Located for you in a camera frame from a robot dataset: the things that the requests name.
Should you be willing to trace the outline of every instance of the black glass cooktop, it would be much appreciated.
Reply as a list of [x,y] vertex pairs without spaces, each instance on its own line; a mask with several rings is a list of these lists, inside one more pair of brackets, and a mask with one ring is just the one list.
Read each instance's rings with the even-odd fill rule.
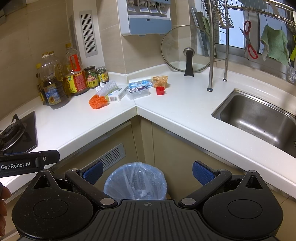
[[25,126],[23,135],[15,144],[13,144],[7,150],[2,151],[2,153],[0,152],[0,154],[29,152],[38,146],[35,111],[31,112],[20,120]]

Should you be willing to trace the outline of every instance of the red scissors handle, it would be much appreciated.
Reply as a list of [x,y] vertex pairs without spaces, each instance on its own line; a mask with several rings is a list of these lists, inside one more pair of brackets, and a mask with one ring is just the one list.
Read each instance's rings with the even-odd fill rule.
[[247,35],[250,33],[251,27],[252,27],[252,23],[251,23],[251,21],[249,21],[249,20],[245,21],[245,23],[244,23],[244,32],[245,32]]
[[258,54],[257,54],[257,52],[255,51],[255,49],[253,48],[253,46],[251,44],[248,45],[248,52],[249,52],[249,55],[251,56],[252,59],[257,59],[258,58]]

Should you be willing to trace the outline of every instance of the blue gripper pad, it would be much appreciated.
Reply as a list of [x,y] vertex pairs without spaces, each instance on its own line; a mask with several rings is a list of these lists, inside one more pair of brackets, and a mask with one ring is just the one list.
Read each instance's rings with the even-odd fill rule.
[[90,184],[95,184],[97,180],[103,175],[103,163],[99,161],[89,169],[83,172],[82,178]]
[[215,178],[214,173],[196,161],[192,165],[192,174],[202,185],[206,185],[209,181]]

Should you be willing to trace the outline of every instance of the crumpled brown wrapper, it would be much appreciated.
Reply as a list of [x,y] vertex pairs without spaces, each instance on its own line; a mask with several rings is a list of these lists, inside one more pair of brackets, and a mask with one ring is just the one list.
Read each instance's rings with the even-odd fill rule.
[[168,76],[163,75],[163,76],[154,76],[152,79],[153,87],[164,87],[166,88],[168,85]]

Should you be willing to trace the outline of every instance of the orange scouring ball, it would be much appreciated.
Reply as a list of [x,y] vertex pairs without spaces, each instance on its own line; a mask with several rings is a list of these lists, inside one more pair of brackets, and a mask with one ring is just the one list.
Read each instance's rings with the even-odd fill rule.
[[89,105],[91,106],[91,108],[93,109],[99,109],[101,108],[103,105],[105,105],[108,101],[105,99],[104,96],[98,96],[98,95],[94,95],[93,97],[91,97],[91,99],[89,100]]

